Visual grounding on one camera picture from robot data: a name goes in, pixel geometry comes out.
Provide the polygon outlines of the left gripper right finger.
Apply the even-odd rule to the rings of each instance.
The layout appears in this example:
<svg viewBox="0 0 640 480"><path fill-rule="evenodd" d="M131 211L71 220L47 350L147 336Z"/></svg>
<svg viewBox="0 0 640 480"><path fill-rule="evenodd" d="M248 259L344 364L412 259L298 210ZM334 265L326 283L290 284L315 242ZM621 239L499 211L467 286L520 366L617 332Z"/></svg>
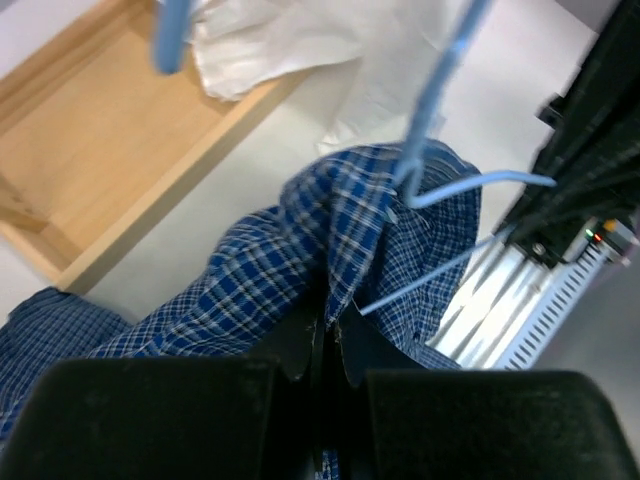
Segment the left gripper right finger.
<svg viewBox="0 0 640 480"><path fill-rule="evenodd" d="M354 307L339 317L344 479L635 479L607 397L572 371L429 370Z"/></svg>

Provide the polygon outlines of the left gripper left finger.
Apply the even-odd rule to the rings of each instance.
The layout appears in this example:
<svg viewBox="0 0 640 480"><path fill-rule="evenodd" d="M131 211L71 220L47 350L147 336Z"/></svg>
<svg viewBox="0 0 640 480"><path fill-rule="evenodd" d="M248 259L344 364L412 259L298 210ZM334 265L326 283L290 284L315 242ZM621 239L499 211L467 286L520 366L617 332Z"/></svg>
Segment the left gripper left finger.
<svg viewBox="0 0 640 480"><path fill-rule="evenodd" d="M305 299L247 354L67 360L37 382L5 479L311 479L309 387L322 304Z"/></svg>

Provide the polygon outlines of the blue checked shirt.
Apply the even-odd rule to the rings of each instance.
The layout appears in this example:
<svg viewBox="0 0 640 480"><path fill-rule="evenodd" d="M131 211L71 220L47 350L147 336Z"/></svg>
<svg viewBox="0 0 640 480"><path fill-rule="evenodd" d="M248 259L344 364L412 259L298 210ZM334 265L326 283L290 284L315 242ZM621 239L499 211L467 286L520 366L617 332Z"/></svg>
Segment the blue checked shirt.
<svg viewBox="0 0 640 480"><path fill-rule="evenodd" d="M467 267L479 227L472 189L424 209L399 197L399 146L360 146L321 158L291 178L279 201L238 220L203 272L136 324L54 287L20 303L1 329L1 444L8 447L44 373L77 358L244 354L315 283L328 287L325 318L350 304L390 303L370 322L430 369L454 362L429 346Z"/></svg>

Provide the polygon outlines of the blue wire hanger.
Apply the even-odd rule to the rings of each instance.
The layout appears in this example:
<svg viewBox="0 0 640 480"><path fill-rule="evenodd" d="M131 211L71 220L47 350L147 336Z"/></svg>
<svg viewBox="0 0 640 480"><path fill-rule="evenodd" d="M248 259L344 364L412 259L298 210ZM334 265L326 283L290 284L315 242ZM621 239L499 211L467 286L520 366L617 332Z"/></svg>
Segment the blue wire hanger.
<svg viewBox="0 0 640 480"><path fill-rule="evenodd" d="M203 311L263 319L320 290L327 315L352 302L396 315L404 303L443 312L475 239L482 185L530 173L480 174L426 132L446 80L484 10L473 2L418 99L403 143L358 146L317 160L277 206L237 222L192 285Z"/></svg>

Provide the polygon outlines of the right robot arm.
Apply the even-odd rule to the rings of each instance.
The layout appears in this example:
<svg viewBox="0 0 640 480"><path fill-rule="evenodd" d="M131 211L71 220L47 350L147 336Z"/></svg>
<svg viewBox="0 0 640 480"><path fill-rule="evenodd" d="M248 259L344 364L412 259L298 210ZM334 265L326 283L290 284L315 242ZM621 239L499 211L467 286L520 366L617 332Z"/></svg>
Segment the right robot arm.
<svg viewBox="0 0 640 480"><path fill-rule="evenodd" d="M622 218L639 206L639 4L621 1L583 57L571 85L539 114L553 132L536 174L502 224L507 245L547 267L564 260L589 219Z"/></svg>

